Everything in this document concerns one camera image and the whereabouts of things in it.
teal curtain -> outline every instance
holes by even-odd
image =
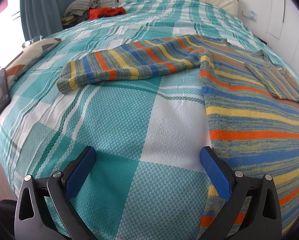
[[[61,18],[75,0],[20,0],[20,17],[25,40],[47,37],[63,30]]]

wall switch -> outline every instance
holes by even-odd
[[[253,10],[250,10],[250,11],[243,10],[242,15],[253,20],[254,22],[256,22],[256,20],[257,20],[257,15],[254,13]]]
[[[100,0],[100,3],[108,3],[108,2],[112,2],[113,0]]]

striped sweater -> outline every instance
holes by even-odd
[[[147,79],[194,67],[200,68],[215,153],[247,176],[273,176],[285,232],[299,213],[299,87],[262,50],[252,53],[200,35],[134,42],[69,62],[57,87],[67,93],[103,80]],[[223,204],[210,185],[202,231]],[[244,206],[232,232],[248,202]]]

cabinet door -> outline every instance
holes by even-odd
[[[269,20],[267,32],[276,38],[280,38],[283,27],[283,18],[285,11],[284,0],[272,0],[272,12]]]
[[[288,64],[291,64],[298,39],[299,11],[291,0],[285,0],[285,17],[280,38],[278,39],[267,33],[265,40],[270,48],[277,52]]]

teal plaid bedspread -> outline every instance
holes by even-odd
[[[66,95],[56,87],[71,60],[121,44],[200,34],[263,49],[237,18],[198,0],[130,0],[127,14],[83,22],[52,35],[62,42],[14,85],[0,115],[0,160],[16,195],[26,174],[63,170],[86,145],[97,162],[73,206],[99,239],[196,239],[210,180],[198,156],[211,146],[199,69],[140,81],[106,81]],[[262,165],[266,171],[266,158]],[[299,163],[284,170],[299,176]],[[282,213],[284,231],[299,213]]]

